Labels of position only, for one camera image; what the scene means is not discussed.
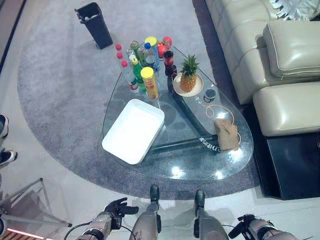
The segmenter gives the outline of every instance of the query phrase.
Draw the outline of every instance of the yellow can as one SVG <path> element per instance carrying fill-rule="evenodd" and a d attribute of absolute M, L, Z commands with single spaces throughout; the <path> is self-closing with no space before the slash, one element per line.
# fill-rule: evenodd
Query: yellow can
<path fill-rule="evenodd" d="M 146 88 L 146 93 L 148 94 L 149 98 L 157 99 L 159 94 L 154 70 L 151 67 L 147 66 L 142 68 L 140 74 L 143 79 Z"/>

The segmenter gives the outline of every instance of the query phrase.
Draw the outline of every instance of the yellow bottle cap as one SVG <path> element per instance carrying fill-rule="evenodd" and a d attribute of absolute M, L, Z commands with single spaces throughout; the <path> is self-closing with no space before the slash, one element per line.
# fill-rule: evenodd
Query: yellow bottle cap
<path fill-rule="evenodd" d="M 157 38 L 155 36 L 148 36 L 144 40 L 144 43 L 150 43 L 151 47 L 154 47 L 157 44 Z"/>
<path fill-rule="evenodd" d="M 131 62 L 132 62 L 133 65 L 137 65 L 137 64 L 138 64 L 138 59 L 137 59 L 137 58 L 134 58 L 134 59 L 132 59 Z"/>
<path fill-rule="evenodd" d="M 151 67 L 146 66 L 146 67 L 142 68 L 140 74 L 141 74 L 142 78 L 150 79 L 154 75 L 154 70 Z"/>

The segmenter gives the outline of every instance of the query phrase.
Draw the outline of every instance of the red light strip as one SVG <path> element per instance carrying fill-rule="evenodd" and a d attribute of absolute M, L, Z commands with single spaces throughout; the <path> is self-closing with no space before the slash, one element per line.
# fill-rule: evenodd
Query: red light strip
<path fill-rule="evenodd" d="M 31 234 L 31 233 L 18 231 L 18 230 L 14 230 L 14 229 L 11 229 L 11 228 L 8 228 L 7 230 L 10 231 L 10 232 L 13 232 L 13 233 L 22 234 L 22 235 L 25 235 L 25 236 L 28 236 L 28 237 L 32 237 L 32 238 L 36 238 L 36 239 L 44 239 L 44 237 L 42 237 L 42 236 L 37 236 L 37 235 Z"/>

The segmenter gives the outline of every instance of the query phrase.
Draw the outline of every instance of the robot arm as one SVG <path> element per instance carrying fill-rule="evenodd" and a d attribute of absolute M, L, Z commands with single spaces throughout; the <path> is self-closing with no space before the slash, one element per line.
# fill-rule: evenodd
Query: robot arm
<path fill-rule="evenodd" d="M 125 214 L 132 215 L 139 211 L 137 206 L 127 206 L 127 203 L 124 202 L 126 200 L 125 197 L 112 201 L 76 240 L 106 240 L 111 230 L 120 229 Z"/>
<path fill-rule="evenodd" d="M 238 220 L 240 221 L 238 225 L 228 234 L 231 239 L 242 234 L 246 240 L 298 240 L 291 233 L 275 228 L 271 221 L 260 219 L 255 215 L 246 214 Z"/>

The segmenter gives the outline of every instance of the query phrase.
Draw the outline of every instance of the person's foot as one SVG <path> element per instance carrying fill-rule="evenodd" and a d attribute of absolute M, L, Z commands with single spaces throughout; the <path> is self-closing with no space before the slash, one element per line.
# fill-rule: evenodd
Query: person's foot
<path fill-rule="evenodd" d="M 195 210 L 195 216 L 198 216 L 198 209 L 205 207 L 205 192 L 203 190 L 197 190 L 195 192 L 194 196 L 194 210 Z"/>
<path fill-rule="evenodd" d="M 151 203 L 156 202 L 156 204 L 158 205 L 158 208 L 159 208 L 159 198 L 160 198 L 159 187 L 158 185 L 153 184 L 150 187 L 150 201 Z"/>
<path fill-rule="evenodd" d="M 3 139 L 8 135 L 9 120 L 5 115 L 0 114 L 0 122 L 1 122 L 1 125 L 3 125 L 3 129 L 2 131 L 0 131 L 0 139 Z"/>
<path fill-rule="evenodd" d="M 0 166 L 13 162 L 14 160 L 17 159 L 17 157 L 18 157 L 18 153 L 16 151 L 8 150 L 8 151 L 1 152 Z"/>

